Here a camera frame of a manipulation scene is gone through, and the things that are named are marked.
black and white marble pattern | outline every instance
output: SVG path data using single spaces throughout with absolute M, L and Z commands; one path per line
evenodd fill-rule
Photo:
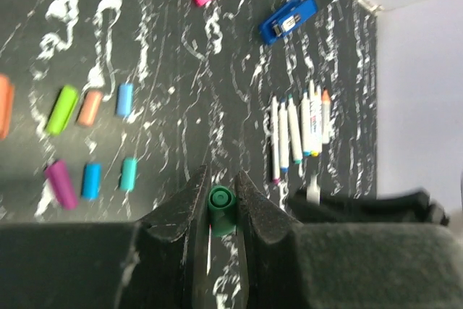
M 243 168 L 284 208 L 319 174 L 322 189 L 376 194 L 376 21 L 335 0 L 297 32 L 265 46 L 257 25 L 286 0 L 0 0 L 0 70 L 16 85 L 9 137 L 0 143 L 0 220 L 126 221 L 151 211 L 190 172 L 211 164 L 213 183 Z M 270 183 L 272 93 L 300 96 L 310 78 L 331 92 L 334 138 L 320 158 Z M 114 116 L 117 85 L 135 85 L 130 117 Z M 64 84 L 103 91 L 95 125 L 43 128 Z M 138 158 L 137 186 L 119 191 L 122 160 Z M 64 211 L 43 169 L 64 159 L 76 190 L 88 161 L 103 166 L 101 196 Z M 237 246 L 212 242 L 210 308 L 238 308 Z

lime green marker cap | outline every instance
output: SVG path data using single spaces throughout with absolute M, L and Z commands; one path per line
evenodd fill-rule
M 223 237 L 237 228 L 237 199 L 224 186 L 214 186 L 209 193 L 208 210 L 212 235 Z
M 77 90 L 71 85 L 65 85 L 59 94 L 45 131 L 50 135 L 61 133 L 69 123 L 78 101 Z

marker pen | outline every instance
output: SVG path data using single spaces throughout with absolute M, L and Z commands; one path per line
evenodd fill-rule
M 316 101 L 316 113 L 315 113 L 315 123 L 316 123 L 316 147 L 315 152 L 319 154 L 323 150 L 322 144 L 322 117 L 321 117 L 321 86 L 317 86 L 317 92 L 315 94 L 315 101 Z
M 319 146 L 317 144 L 317 112 L 318 102 L 315 90 L 315 84 L 313 80 L 309 82 L 309 97 L 310 97 L 310 142 L 309 149 L 311 156 L 318 156 L 320 153 Z
M 289 167 L 289 136 L 288 136 L 288 112 L 286 111 L 286 101 L 281 99 L 280 110 L 278 112 L 279 132 L 280 132 L 280 168 L 283 173 L 288 172 Z
M 321 96 L 321 119 L 322 119 L 322 136 L 321 142 L 328 144 L 330 142 L 330 122 L 331 122 L 331 99 L 328 90 L 323 90 Z
M 295 164 L 299 164 L 302 162 L 301 133 L 299 131 L 297 109 L 291 94 L 288 96 L 288 118 L 289 131 L 291 134 L 292 160 Z
M 304 156 L 310 156 L 310 102 L 306 90 L 301 100 L 301 128 L 302 152 Z
M 276 96 L 272 97 L 271 106 L 271 143 L 272 143 L 272 158 L 273 158 L 273 182 L 280 182 L 280 153 L 278 144 L 278 100 Z

blue marker cap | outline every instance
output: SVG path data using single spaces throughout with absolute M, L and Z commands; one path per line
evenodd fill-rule
M 132 112 L 133 84 L 122 83 L 119 86 L 116 113 L 120 117 L 128 117 Z
M 88 200 L 98 198 L 100 189 L 101 164 L 89 163 L 84 170 L 84 183 L 82 185 L 82 197 Z
M 122 176 L 120 190 L 132 191 L 135 187 L 137 177 L 137 160 L 133 157 L 127 157 L 122 164 Z

